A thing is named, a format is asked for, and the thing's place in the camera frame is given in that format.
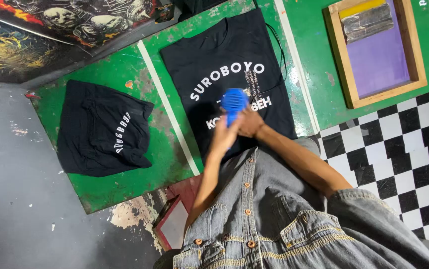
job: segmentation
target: copper button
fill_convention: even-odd
[[[249,241],[247,242],[247,246],[248,246],[249,248],[254,248],[254,246],[256,246],[256,243],[254,243],[254,241],[253,241],[253,240],[249,240]]]

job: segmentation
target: blue hair dryer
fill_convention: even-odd
[[[226,109],[228,116],[228,127],[236,120],[238,112],[246,108],[247,95],[241,88],[229,88],[221,98],[221,107]]]

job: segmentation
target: black t-shirt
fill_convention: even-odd
[[[222,114],[221,97],[228,88],[245,89],[251,108],[267,125],[296,138],[286,86],[260,9],[224,18],[160,53],[203,158]],[[238,137],[225,160],[255,145],[252,138]]]
[[[153,104],[102,85],[69,80],[58,154],[66,173],[104,177],[151,167],[148,117]]]

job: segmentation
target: gray floor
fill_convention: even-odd
[[[0,268],[151,268],[149,220],[123,229],[113,208],[85,214],[24,93],[0,87]],[[145,197],[152,213],[161,199]]]

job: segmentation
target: checkered tile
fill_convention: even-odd
[[[322,130],[321,158],[429,240],[429,93]]]

